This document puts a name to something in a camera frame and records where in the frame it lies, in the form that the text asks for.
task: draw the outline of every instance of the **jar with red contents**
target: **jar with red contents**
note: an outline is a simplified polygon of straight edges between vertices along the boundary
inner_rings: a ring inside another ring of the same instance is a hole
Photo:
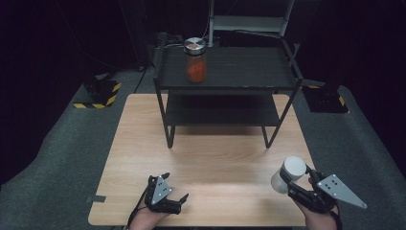
[[[185,40],[186,73],[191,82],[206,79],[206,41],[199,37]]]

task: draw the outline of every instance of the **silver lid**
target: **silver lid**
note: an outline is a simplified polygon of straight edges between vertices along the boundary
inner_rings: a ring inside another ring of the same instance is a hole
[[[189,55],[201,55],[206,51],[206,41],[200,37],[185,40],[184,51]]]

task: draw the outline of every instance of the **gray carpet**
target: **gray carpet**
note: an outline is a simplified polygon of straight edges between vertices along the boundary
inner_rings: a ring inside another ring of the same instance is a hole
[[[152,72],[147,69],[137,93],[154,93]],[[33,163],[3,186],[0,229],[110,229],[88,223],[86,199],[97,191],[125,99],[142,75],[116,74],[122,87],[111,107],[67,104]],[[350,114],[311,113],[301,92],[293,105],[316,168],[336,173],[369,205],[362,210],[340,202],[344,229],[406,229],[405,180],[349,90],[339,92]]]

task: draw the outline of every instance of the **human hand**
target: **human hand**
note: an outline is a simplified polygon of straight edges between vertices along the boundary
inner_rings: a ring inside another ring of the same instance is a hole
[[[296,200],[293,201],[296,203],[296,205],[298,205],[299,209],[304,214],[305,225],[308,230],[337,230],[337,223],[329,213],[314,213]],[[334,206],[331,211],[334,212],[336,215],[339,215],[337,206]]]
[[[140,203],[139,211],[129,225],[130,230],[151,230],[162,219],[169,216],[169,213],[151,212],[145,203],[145,199]]]

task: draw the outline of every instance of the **wooden table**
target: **wooden table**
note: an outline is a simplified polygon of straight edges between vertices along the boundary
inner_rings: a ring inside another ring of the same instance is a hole
[[[274,100],[282,112],[288,97]],[[105,201],[93,202],[89,222],[126,225],[148,177],[170,173],[168,198],[190,195],[181,214],[160,226],[305,226],[294,202],[270,183],[287,156],[314,168],[293,107],[271,149],[260,127],[182,126],[174,142],[169,149],[156,95],[129,95],[96,193]],[[310,190],[305,177],[298,184]]]

